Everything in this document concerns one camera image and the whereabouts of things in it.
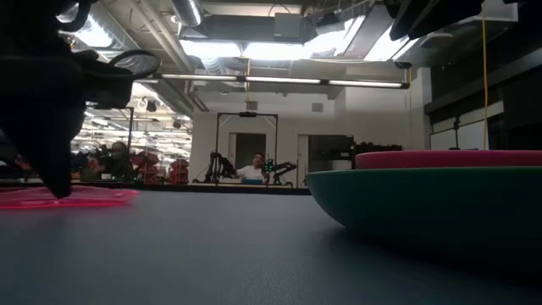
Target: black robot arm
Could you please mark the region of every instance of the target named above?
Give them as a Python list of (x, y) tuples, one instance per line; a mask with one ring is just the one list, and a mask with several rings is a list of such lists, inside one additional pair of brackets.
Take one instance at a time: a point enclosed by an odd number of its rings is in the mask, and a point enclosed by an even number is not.
[[(72, 53), (59, 31), (77, 31), (96, 0), (0, 1), (0, 129), (25, 156), (56, 197), (70, 194), (69, 143), (79, 133), (86, 101), (102, 108), (124, 108), (132, 82), (161, 64), (142, 50), (128, 51), (105, 64), (93, 51)], [(57, 15), (78, 4), (68, 24)], [(115, 65), (133, 55), (155, 58), (147, 71)], [(25, 114), (21, 123), (20, 114)]]

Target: man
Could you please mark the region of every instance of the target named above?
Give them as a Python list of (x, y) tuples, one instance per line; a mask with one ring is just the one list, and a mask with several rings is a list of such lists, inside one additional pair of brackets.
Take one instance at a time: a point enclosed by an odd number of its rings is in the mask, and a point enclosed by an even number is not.
[(252, 160), (252, 165), (245, 166), (237, 170), (237, 175), (242, 179), (264, 180), (267, 179), (267, 174), (262, 173), (265, 157), (263, 153), (257, 152)]

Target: light fixture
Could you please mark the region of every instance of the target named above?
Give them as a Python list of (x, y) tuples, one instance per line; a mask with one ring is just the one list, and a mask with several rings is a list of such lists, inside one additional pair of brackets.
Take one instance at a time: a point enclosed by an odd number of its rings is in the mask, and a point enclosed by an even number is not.
[(357, 86), (369, 88), (408, 89), (408, 83), (371, 80), (319, 80), (293, 77), (245, 76), (245, 75), (161, 75), (164, 79), (178, 80), (227, 80), (239, 82), (268, 82), (280, 84), (307, 84), (322, 86)]
[(348, 30), (346, 32), (345, 39), (343, 39), (340, 45), (335, 49), (335, 56), (344, 54), (346, 52), (346, 49), (351, 45), (354, 37), (358, 33), (359, 29), (362, 27), (363, 21), (365, 21), (365, 17), (365, 15), (361, 15), (358, 16), (356, 19), (350, 19), (345, 22), (345, 28), (347, 28)]
[(298, 79), (298, 78), (286, 78), (286, 77), (269, 77), (269, 76), (247, 76), (247, 81), (256, 82), (273, 82), (273, 83), (286, 83), (286, 84), (310, 84), (317, 85), (320, 80), (314, 79)]
[(117, 123), (113, 123), (113, 122), (112, 122), (112, 123), (109, 123), (109, 124), (111, 124), (111, 125), (113, 125), (113, 126), (117, 126), (117, 127), (119, 127), (120, 129), (122, 129), (122, 130), (129, 130), (127, 127), (124, 127), (124, 126), (119, 125), (119, 124), (117, 124)]
[(186, 54), (198, 58), (240, 57), (241, 50), (234, 42), (193, 42), (181, 40)]
[(234, 75), (162, 75), (165, 79), (179, 79), (179, 80), (218, 80), (218, 81), (236, 81), (237, 76)]
[(386, 61), (391, 59), (397, 52), (399, 52), (407, 43), (408, 36), (404, 36), (401, 39), (392, 41), (390, 38), (391, 26), (386, 30), (384, 34), (376, 41), (373, 48), (364, 60), (366, 61)]
[(330, 80), (329, 84), (332, 86), (360, 86), (360, 87), (395, 88), (395, 89), (399, 89), (403, 87), (403, 84), (401, 83), (365, 81), (365, 80)]
[(109, 125), (109, 123), (105, 119), (92, 119), (91, 123), (95, 123), (95, 124), (101, 125), (101, 126)]
[(404, 53), (406, 53), (408, 50), (410, 50), (411, 47), (413, 47), (416, 42), (418, 42), (419, 38), (414, 39), (413, 41), (409, 41), (399, 52), (397, 52), (391, 59), (397, 60), (401, 56), (403, 56)]
[(250, 59), (297, 60), (310, 58), (311, 52), (301, 44), (253, 42), (246, 47), (243, 55)]
[[(130, 120), (129, 118), (125, 118), (125, 117), (107, 117), (105, 119), (107, 119), (107, 120), (117, 120), (117, 121)], [(159, 120), (155, 119), (155, 118), (134, 118), (134, 122), (159, 122)]]

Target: ceiling light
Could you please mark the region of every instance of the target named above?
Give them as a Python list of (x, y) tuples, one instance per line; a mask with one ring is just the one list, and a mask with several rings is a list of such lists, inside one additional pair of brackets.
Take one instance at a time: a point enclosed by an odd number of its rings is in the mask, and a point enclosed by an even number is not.
[(345, 30), (329, 32), (314, 37), (305, 44), (311, 53), (323, 53), (339, 46), (345, 38)]
[(361, 87), (395, 88), (395, 89), (399, 89), (403, 87), (403, 84), (401, 83), (365, 81), (365, 80), (330, 80), (329, 84), (332, 86), (361, 86)]
[(101, 126), (107, 126), (108, 122), (105, 119), (92, 119), (91, 123), (96, 123)]
[(399, 52), (397, 52), (396, 55), (393, 56), (393, 60), (399, 59), (401, 56), (403, 56), (404, 53), (406, 53), (408, 50), (410, 50), (411, 47), (413, 47), (416, 42), (418, 42), (419, 38), (414, 39), (413, 41), (409, 41)]
[[(107, 119), (107, 120), (118, 120), (118, 121), (130, 120), (129, 118), (125, 118), (125, 117), (107, 117), (105, 119)], [(155, 118), (134, 118), (134, 122), (159, 122), (159, 120), (155, 119)]]
[(117, 123), (110, 123), (110, 124), (111, 124), (111, 125), (114, 125), (114, 126), (117, 126), (117, 127), (119, 127), (120, 129), (123, 129), (123, 130), (129, 130), (128, 128), (126, 128), (126, 127), (124, 127), (124, 126), (122, 126), (122, 125), (119, 125), (119, 124), (117, 124)]
[(253, 42), (243, 54), (250, 59), (261, 60), (297, 60), (310, 58), (310, 50), (301, 44)]
[(346, 52), (346, 49), (351, 45), (354, 37), (358, 33), (359, 29), (362, 27), (363, 21), (365, 21), (365, 15), (361, 15), (356, 19), (350, 19), (345, 22), (345, 28), (348, 30), (346, 32), (345, 39), (343, 39), (340, 45), (335, 49), (335, 56)]
[[(98, 130), (98, 129), (81, 129), (80, 133), (102, 133), (116, 136), (125, 136), (126, 131), (122, 130)], [(132, 131), (133, 136), (147, 136), (144, 134), (145, 131)], [(147, 131), (150, 136), (177, 136), (177, 137), (187, 137), (188, 135), (185, 132), (171, 132), (171, 131)]]
[(218, 80), (218, 81), (236, 81), (237, 76), (233, 75), (162, 75), (166, 79), (179, 80)]
[(313, 79), (296, 79), (296, 78), (285, 78), (285, 77), (268, 77), (268, 76), (247, 76), (247, 81), (256, 81), (256, 82), (273, 82), (273, 83), (288, 83), (288, 84), (312, 84), (317, 85), (320, 83), (320, 80)]
[(186, 54), (198, 58), (240, 57), (241, 50), (234, 42), (193, 42), (181, 40)]
[(382, 34), (376, 41), (373, 48), (364, 60), (366, 61), (386, 61), (391, 59), (399, 50), (401, 50), (408, 42), (408, 36), (392, 41), (390, 38), (391, 26)]

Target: person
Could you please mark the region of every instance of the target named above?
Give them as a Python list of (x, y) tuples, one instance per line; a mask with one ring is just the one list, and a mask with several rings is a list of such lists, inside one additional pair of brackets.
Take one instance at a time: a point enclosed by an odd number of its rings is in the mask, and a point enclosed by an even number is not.
[(115, 179), (129, 179), (133, 170), (128, 147), (123, 142), (117, 141), (111, 146), (111, 156), (105, 158), (94, 171), (99, 174), (111, 174)]
[(252, 165), (247, 165), (237, 170), (237, 176), (242, 179), (266, 180), (267, 174), (262, 172), (265, 157), (263, 153), (257, 152), (252, 159)]

